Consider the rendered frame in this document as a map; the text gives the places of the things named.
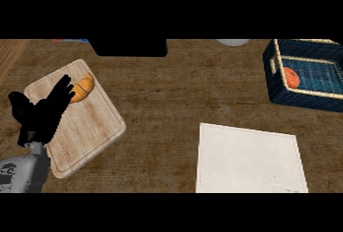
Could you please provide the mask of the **black box appliance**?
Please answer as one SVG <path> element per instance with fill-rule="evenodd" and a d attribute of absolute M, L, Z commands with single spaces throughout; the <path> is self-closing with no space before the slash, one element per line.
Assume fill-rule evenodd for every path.
<path fill-rule="evenodd" d="M 91 39 L 100 56 L 166 57 L 166 39 Z"/>

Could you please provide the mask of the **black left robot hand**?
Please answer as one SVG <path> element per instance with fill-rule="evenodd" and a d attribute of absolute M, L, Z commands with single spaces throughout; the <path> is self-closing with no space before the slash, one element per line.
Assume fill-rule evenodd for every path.
<path fill-rule="evenodd" d="M 24 147 L 33 141 L 43 144 L 51 142 L 66 109 L 76 95 L 75 85 L 70 82 L 72 77 L 66 74 L 55 84 L 49 96 L 38 104 L 30 102 L 21 92 L 12 92 L 8 95 L 12 115 L 21 124 L 20 146 Z"/>

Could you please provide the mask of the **dark blue wicker basket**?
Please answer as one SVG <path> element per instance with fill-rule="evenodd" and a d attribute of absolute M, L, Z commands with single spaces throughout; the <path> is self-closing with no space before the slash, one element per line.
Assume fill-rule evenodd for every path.
<path fill-rule="evenodd" d="M 330 39 L 273 39 L 264 53 L 270 101 L 343 112 L 343 44 Z M 289 87 L 284 68 L 301 78 Z"/>

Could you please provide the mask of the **white placemat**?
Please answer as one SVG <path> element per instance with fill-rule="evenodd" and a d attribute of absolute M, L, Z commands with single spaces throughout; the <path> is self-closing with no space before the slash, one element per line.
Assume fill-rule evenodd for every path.
<path fill-rule="evenodd" d="M 295 135 L 200 123 L 197 193 L 308 193 Z"/>

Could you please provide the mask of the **pale wooden cutting board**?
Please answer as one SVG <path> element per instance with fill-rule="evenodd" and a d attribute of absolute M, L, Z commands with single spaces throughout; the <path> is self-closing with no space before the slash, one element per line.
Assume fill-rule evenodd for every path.
<path fill-rule="evenodd" d="M 24 89 L 32 103 L 49 96 L 55 83 L 67 74 L 77 83 L 86 74 L 94 75 L 88 63 L 73 63 L 33 82 Z M 126 124 L 109 94 L 98 80 L 88 98 L 72 103 L 64 112 L 54 139 L 48 145 L 51 169 L 55 177 L 64 179 L 85 166 L 106 150 L 126 131 Z"/>

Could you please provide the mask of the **golden croissant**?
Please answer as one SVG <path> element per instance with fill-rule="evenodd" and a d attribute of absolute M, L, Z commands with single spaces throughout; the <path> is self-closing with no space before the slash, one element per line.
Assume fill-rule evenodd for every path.
<path fill-rule="evenodd" d="M 76 83 L 73 92 L 76 93 L 72 103 L 82 102 L 94 91 L 95 79 L 94 75 L 88 72 L 86 77 Z"/>

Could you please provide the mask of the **orange round fruit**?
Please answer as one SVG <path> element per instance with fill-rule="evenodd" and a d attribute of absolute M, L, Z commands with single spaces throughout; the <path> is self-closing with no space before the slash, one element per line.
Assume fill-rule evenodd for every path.
<path fill-rule="evenodd" d="M 299 75 L 290 67 L 284 68 L 284 73 L 286 73 L 289 87 L 296 89 L 299 87 L 299 84 L 301 84 Z"/>

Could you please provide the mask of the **pale grey round object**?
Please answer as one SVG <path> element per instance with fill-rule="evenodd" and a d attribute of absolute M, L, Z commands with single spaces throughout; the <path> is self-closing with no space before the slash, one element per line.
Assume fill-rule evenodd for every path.
<path fill-rule="evenodd" d="M 242 46 L 247 44 L 250 39 L 218 39 L 218 42 L 221 44 L 225 44 L 228 46 Z"/>

